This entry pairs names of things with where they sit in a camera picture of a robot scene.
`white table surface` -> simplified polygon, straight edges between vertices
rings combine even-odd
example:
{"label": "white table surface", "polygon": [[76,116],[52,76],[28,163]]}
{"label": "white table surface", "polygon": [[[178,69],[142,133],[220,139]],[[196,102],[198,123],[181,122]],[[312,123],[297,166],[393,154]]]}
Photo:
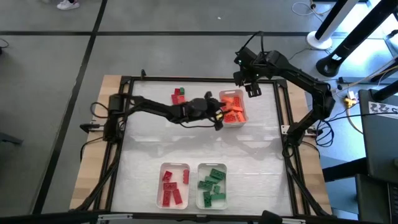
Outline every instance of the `white table surface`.
{"label": "white table surface", "polygon": [[[174,88],[185,88],[186,100],[211,91],[235,90],[234,83],[134,82],[133,95],[171,105]],[[138,112],[129,117],[112,202],[113,212],[261,215],[263,210],[292,215],[282,143],[271,84],[260,84],[262,95],[244,92],[248,123],[241,128],[186,129],[165,118]],[[196,121],[187,125],[211,125]],[[188,207],[184,210],[156,205],[160,166],[180,162],[190,166]],[[227,166],[225,210],[200,210],[196,206],[197,168],[200,163]]]}

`concrete floor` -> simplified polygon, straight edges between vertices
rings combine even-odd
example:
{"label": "concrete floor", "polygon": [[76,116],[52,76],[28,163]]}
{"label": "concrete floor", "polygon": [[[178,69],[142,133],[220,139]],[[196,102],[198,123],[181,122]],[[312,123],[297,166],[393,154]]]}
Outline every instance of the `concrete floor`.
{"label": "concrete floor", "polygon": [[[307,47],[305,37],[298,36],[299,32],[316,30],[321,24],[313,15],[295,15],[291,7],[297,1],[112,0],[108,1],[99,31],[260,29],[290,32],[281,33],[289,36],[264,37],[265,49],[278,50],[289,58]],[[21,146],[0,143],[0,216],[23,215],[32,211],[90,38],[78,32],[75,34],[81,36],[51,32],[93,30],[101,0],[80,2],[81,8],[64,12],[55,8],[56,1],[0,1],[0,37],[10,43],[0,56],[0,131],[24,139]],[[321,11],[330,7],[332,4],[322,3],[317,9]],[[299,5],[295,10],[306,12]],[[366,4],[358,4],[337,31],[350,32],[369,10]],[[1,35],[2,31],[11,33]],[[26,35],[24,31],[49,32]],[[97,98],[103,75],[138,75],[144,68],[150,76],[231,77],[238,69],[233,63],[234,52],[248,39],[238,35],[130,34],[97,36],[95,40],[44,205],[45,213],[68,210],[80,165],[79,150],[86,141],[86,134],[78,125],[90,121],[88,107]],[[338,76],[362,77],[390,60],[392,56],[383,36],[381,29],[376,30],[372,39],[366,40],[344,62]],[[333,47],[342,40],[334,38]],[[249,46],[259,50],[259,39],[254,39]],[[326,80],[329,78],[321,76],[315,69],[316,61],[325,55],[323,51],[307,50],[296,55],[291,63],[320,80]],[[358,109],[353,109],[352,113],[357,113]],[[343,105],[338,102],[333,114],[342,110]],[[354,122],[360,125],[360,120],[354,119]],[[324,167],[364,156],[362,135],[345,120],[333,123],[333,127],[335,143],[332,147],[320,149]],[[338,197],[338,190],[330,184],[328,192],[330,198]],[[347,208],[351,205],[331,202],[332,207],[353,212]]]}

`table leg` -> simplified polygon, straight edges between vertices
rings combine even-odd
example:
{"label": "table leg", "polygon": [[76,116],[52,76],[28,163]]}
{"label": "table leg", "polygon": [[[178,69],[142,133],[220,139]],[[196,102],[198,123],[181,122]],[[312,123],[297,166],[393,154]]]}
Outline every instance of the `table leg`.
{"label": "table leg", "polygon": [[13,136],[10,136],[10,135],[4,134],[4,133],[0,133],[0,141],[11,142],[14,144],[22,144],[22,142],[23,142],[23,140],[21,140],[19,138],[15,138]]}
{"label": "table leg", "polygon": [[355,174],[367,175],[368,168],[366,166],[366,157],[337,166],[324,168],[322,169],[322,172],[325,182],[352,177]]}

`clear plastic container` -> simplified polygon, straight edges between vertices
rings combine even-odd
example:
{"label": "clear plastic container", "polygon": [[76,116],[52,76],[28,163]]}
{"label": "clear plastic container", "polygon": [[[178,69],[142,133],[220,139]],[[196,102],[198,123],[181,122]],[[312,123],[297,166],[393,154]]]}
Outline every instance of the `clear plastic container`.
{"label": "clear plastic container", "polygon": [[226,179],[227,179],[228,174],[226,172],[226,166],[224,164],[207,164],[207,163],[199,164],[198,165],[197,185],[199,184],[199,181],[205,181],[205,177],[210,175],[210,172],[212,169],[222,171],[226,174],[225,178],[223,180],[219,181],[217,184],[220,186],[220,193],[226,194],[226,198],[219,199],[219,200],[212,200],[211,207],[206,208],[204,198],[203,198],[203,193],[206,190],[203,190],[203,189],[200,189],[197,187],[197,189],[198,189],[197,190],[197,207],[200,209],[213,209],[213,210],[226,209],[228,207],[228,203],[227,203],[228,194],[226,192]]}
{"label": "clear plastic container", "polygon": [[225,128],[238,128],[243,126],[244,124],[246,124],[246,122],[248,121],[248,117],[246,116],[246,109],[244,108],[244,102],[243,102],[243,91],[242,90],[224,90],[224,91],[220,91],[219,93],[220,96],[220,101],[222,99],[223,96],[227,96],[230,98],[234,98],[234,97],[239,97],[239,104],[242,109],[243,109],[243,116],[245,121],[243,122],[234,122],[234,123],[225,123],[223,121],[224,127]]}
{"label": "clear plastic container", "polygon": [[[157,200],[156,200],[156,205],[159,208],[164,208],[164,209],[185,209],[188,206],[188,196],[189,196],[189,183],[184,184],[183,183],[183,172],[185,169],[188,169],[190,171],[190,167],[188,164],[181,164],[181,163],[173,163],[173,162],[165,162],[160,166],[160,174],[159,174],[159,186],[157,189]],[[171,194],[170,198],[170,206],[169,207],[164,207],[163,206],[163,183],[165,183],[162,179],[166,171],[169,171],[172,174],[170,183],[176,182],[177,183],[177,188],[180,191],[182,203],[176,205],[174,201],[174,196]]]}

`white shoe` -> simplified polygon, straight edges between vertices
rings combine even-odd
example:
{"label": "white shoe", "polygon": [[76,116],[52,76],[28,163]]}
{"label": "white shoe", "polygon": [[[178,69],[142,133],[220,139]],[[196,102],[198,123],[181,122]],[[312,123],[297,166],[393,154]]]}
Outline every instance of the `white shoe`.
{"label": "white shoe", "polygon": [[69,10],[79,8],[79,6],[80,4],[77,1],[75,1],[75,3],[70,3],[68,0],[63,0],[57,5],[57,8],[61,10]]}

